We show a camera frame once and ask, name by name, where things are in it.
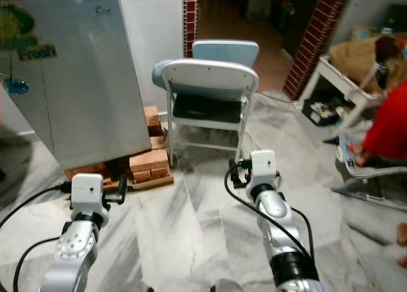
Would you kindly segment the white plastic chair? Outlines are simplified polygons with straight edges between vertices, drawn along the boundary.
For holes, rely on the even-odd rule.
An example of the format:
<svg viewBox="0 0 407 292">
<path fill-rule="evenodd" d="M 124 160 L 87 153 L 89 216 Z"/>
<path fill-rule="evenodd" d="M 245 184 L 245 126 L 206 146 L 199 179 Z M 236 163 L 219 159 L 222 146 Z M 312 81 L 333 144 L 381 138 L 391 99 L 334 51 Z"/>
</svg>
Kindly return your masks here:
<svg viewBox="0 0 407 292">
<path fill-rule="evenodd" d="M 336 159 L 340 163 L 340 172 L 359 179 L 387 176 L 392 174 L 407 173 L 407 166 L 375 165 L 374 167 L 358 167 L 354 155 L 346 155 L 342 151 L 336 153 Z"/>
</svg>

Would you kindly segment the colourful printed plastic bag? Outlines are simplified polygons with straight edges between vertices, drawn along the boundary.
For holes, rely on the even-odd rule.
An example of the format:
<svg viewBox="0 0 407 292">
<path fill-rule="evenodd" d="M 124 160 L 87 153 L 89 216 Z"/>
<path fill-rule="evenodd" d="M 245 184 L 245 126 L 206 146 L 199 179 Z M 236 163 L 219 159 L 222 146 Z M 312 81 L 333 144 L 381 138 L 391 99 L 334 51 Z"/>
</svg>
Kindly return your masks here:
<svg viewBox="0 0 407 292">
<path fill-rule="evenodd" d="M 366 137 L 366 131 L 348 130 L 338 132 L 337 159 L 341 160 L 346 166 L 354 167 L 357 165 L 355 161 L 357 156 L 354 153 L 352 146 L 361 144 Z"/>
</svg>

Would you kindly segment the brick and wood platform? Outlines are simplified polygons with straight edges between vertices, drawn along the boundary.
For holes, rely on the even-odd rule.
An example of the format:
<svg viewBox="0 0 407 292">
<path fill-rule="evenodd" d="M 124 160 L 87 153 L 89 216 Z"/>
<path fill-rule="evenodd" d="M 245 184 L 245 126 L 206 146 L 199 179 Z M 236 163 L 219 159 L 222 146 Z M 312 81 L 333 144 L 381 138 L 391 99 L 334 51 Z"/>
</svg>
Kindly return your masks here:
<svg viewBox="0 0 407 292">
<path fill-rule="evenodd" d="M 147 190 L 172 184 L 174 177 L 169 165 L 166 131 L 161 126 L 159 111 L 156 106 L 144 107 L 146 126 L 150 135 L 151 149 L 131 157 L 122 157 L 89 166 L 72 168 L 64 171 L 68 181 L 79 173 L 101 174 L 104 178 L 104 192 L 118 190 L 124 181 L 131 190 Z"/>
</svg>

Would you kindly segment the green Fresh fridge sticker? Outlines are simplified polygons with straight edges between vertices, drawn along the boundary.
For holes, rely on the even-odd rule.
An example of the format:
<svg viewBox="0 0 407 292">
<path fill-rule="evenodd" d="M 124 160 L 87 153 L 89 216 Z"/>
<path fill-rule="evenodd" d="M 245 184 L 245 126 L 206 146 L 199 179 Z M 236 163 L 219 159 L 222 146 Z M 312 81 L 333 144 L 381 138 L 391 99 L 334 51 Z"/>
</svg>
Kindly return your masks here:
<svg viewBox="0 0 407 292">
<path fill-rule="evenodd" d="M 20 62 L 57 57 L 55 45 L 41 44 L 33 31 L 33 15 L 15 4 L 0 5 L 0 42 L 3 52 L 15 52 Z"/>
</svg>

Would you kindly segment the white folding chair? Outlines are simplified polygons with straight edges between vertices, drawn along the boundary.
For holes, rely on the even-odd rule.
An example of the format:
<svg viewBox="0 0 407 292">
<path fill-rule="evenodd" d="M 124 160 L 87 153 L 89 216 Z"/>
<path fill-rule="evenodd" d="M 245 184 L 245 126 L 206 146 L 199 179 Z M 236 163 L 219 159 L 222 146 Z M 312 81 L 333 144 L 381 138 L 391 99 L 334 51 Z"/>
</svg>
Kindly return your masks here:
<svg viewBox="0 0 407 292">
<path fill-rule="evenodd" d="M 252 96 L 259 87 L 259 76 L 252 68 L 222 60 L 174 59 L 161 70 L 161 79 L 167 91 L 170 166 L 177 161 L 174 144 L 232 151 L 233 160 L 242 157 Z M 235 146 L 187 141 L 177 135 L 175 126 L 234 131 L 237 141 Z"/>
</svg>

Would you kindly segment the light blue chair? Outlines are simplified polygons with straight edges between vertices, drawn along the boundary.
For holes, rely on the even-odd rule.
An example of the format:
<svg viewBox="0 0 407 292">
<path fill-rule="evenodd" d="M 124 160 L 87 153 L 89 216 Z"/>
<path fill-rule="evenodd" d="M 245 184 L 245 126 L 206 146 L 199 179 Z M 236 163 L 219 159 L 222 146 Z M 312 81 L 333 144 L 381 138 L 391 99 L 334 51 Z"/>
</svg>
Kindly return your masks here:
<svg viewBox="0 0 407 292">
<path fill-rule="evenodd" d="M 217 40 L 201 39 L 195 40 L 192 45 L 193 59 L 222 60 L 252 67 L 259 53 L 259 45 L 252 40 Z M 162 78 L 162 70 L 172 59 L 163 60 L 155 64 L 152 69 L 152 82 L 155 86 L 167 89 Z M 204 90 L 207 87 L 177 86 L 180 91 Z"/>
</svg>

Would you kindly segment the person in red shirt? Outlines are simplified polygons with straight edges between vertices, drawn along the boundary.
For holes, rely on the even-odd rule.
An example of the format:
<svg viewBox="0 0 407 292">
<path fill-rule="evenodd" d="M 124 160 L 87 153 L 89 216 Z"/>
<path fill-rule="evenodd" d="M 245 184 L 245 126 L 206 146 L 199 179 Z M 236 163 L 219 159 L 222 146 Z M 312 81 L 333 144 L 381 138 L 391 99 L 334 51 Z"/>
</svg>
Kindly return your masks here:
<svg viewBox="0 0 407 292">
<path fill-rule="evenodd" d="M 355 166 L 375 160 L 407 162 L 407 80 L 384 100 L 355 156 Z"/>
</svg>

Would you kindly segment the grey robot right leg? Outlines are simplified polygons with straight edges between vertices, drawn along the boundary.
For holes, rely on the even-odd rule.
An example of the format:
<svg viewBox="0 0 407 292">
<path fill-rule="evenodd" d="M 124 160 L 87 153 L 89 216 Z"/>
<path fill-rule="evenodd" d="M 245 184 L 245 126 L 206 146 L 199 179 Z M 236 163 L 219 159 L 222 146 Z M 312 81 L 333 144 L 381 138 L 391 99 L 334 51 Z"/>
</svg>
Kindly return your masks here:
<svg viewBox="0 0 407 292">
<path fill-rule="evenodd" d="M 221 279 L 210 288 L 209 292 L 244 292 L 244 290 L 236 281 Z"/>
</svg>

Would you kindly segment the printed carton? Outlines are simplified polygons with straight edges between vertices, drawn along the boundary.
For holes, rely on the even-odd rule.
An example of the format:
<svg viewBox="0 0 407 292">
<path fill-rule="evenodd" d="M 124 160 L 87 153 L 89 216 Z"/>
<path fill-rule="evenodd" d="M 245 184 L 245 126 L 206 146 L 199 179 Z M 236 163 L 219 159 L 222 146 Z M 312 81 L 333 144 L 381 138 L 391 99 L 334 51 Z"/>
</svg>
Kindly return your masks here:
<svg viewBox="0 0 407 292">
<path fill-rule="evenodd" d="M 378 31 L 375 28 L 354 27 L 354 30 L 352 30 L 351 40 L 363 40 L 375 38 L 376 36 L 378 36 Z"/>
</svg>

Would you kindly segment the person bare foot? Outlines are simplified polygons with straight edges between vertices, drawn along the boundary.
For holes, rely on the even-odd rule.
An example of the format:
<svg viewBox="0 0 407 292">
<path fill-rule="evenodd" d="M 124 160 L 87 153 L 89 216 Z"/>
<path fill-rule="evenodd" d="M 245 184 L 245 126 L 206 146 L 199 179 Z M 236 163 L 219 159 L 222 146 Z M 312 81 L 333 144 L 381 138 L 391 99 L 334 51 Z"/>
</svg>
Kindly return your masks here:
<svg viewBox="0 0 407 292">
<path fill-rule="evenodd" d="M 399 223 L 396 228 L 396 242 L 401 247 L 407 247 L 407 223 Z M 399 257 L 398 264 L 407 269 L 407 254 Z"/>
</svg>

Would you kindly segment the black box with items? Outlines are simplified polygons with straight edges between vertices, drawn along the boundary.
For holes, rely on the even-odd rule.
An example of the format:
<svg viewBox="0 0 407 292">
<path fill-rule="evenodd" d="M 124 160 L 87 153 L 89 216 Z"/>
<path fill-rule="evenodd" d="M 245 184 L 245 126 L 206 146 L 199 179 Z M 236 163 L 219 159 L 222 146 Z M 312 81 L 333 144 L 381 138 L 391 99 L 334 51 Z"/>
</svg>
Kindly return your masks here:
<svg viewBox="0 0 407 292">
<path fill-rule="evenodd" d="M 315 126 L 325 127 L 334 125 L 340 120 L 337 109 L 342 105 L 343 101 L 339 101 L 337 98 L 311 98 L 303 103 L 301 112 Z"/>
</svg>

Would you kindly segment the brown sack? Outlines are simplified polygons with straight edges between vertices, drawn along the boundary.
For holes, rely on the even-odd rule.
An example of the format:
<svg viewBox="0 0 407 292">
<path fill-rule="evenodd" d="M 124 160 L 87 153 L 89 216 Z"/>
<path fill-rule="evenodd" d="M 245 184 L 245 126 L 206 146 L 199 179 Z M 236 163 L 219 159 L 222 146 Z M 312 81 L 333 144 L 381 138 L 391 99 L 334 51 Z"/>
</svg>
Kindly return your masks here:
<svg viewBox="0 0 407 292">
<path fill-rule="evenodd" d="M 344 76 L 369 94 L 381 94 L 395 89 L 407 80 L 407 56 L 402 44 L 392 36 L 358 39 L 334 45 L 329 49 L 329 61 Z M 382 60 L 387 76 L 384 85 L 376 79 L 363 85 L 374 64 Z"/>
</svg>

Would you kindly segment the white table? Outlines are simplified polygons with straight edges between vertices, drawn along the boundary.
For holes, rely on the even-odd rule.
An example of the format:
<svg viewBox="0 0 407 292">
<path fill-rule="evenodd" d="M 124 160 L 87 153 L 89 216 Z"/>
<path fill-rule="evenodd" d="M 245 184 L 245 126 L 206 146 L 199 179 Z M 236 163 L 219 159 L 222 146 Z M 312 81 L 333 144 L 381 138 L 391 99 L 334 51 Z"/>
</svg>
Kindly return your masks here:
<svg viewBox="0 0 407 292">
<path fill-rule="evenodd" d="M 329 62 L 329 56 L 323 55 L 319 57 L 314 73 L 309 77 L 306 83 L 305 90 L 294 103 L 297 109 L 303 108 L 303 103 L 312 96 L 319 79 L 325 78 L 338 91 L 343 94 L 344 100 L 354 104 L 354 108 L 342 117 L 340 125 L 337 126 L 333 135 L 339 132 L 346 131 L 349 127 L 353 127 L 361 118 L 362 112 L 365 109 L 375 108 L 384 102 L 384 94 L 369 94 L 358 85 L 355 85 L 349 77 L 341 74 L 337 68 Z"/>
</svg>

